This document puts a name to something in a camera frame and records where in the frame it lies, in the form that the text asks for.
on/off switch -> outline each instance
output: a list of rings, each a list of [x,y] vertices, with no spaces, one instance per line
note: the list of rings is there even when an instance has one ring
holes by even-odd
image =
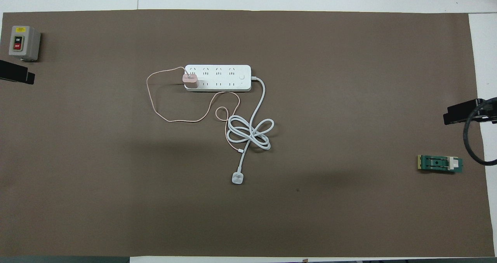
[[[14,37],[14,50],[21,51],[23,49],[23,37],[15,36]]]

white floor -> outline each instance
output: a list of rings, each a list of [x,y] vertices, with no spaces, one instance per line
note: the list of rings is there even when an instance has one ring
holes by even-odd
[[[327,10],[350,12],[464,12],[470,14],[474,66],[478,97],[497,96],[497,0],[0,0],[4,12],[135,10],[135,9],[209,9],[209,10]],[[497,126],[482,124],[486,160],[497,157]],[[487,167],[488,200],[497,248],[497,166]],[[134,263],[155,262],[281,262],[303,258],[191,258],[141,257]],[[313,258],[313,261],[344,258]]]

power outlet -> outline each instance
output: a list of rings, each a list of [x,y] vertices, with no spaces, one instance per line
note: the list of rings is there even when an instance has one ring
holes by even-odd
[[[248,92],[252,88],[252,69],[249,65],[186,65],[196,74],[198,86],[189,92]]]

thick black cable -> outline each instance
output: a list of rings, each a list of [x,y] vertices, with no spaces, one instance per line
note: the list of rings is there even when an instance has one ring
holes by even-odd
[[[467,116],[466,122],[464,123],[463,141],[464,141],[464,146],[467,150],[467,153],[469,153],[469,155],[471,156],[471,158],[474,159],[474,161],[476,161],[482,165],[485,165],[485,166],[497,165],[497,159],[492,160],[492,161],[485,161],[485,160],[482,160],[481,158],[479,158],[476,154],[474,154],[473,150],[471,149],[471,146],[469,145],[469,141],[467,140],[467,131],[469,130],[469,125],[471,124],[471,120],[474,118],[476,113],[478,113],[478,111],[481,108],[483,108],[483,106],[488,105],[488,104],[494,104],[494,103],[497,103],[497,97],[490,98],[488,100],[481,102],[478,106],[476,106],[473,109],[473,111],[471,111],[469,116]]]

gray switch box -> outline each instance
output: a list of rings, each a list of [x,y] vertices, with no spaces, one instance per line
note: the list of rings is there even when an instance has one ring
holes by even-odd
[[[38,59],[41,34],[30,26],[13,26],[10,35],[9,55],[24,61]]]

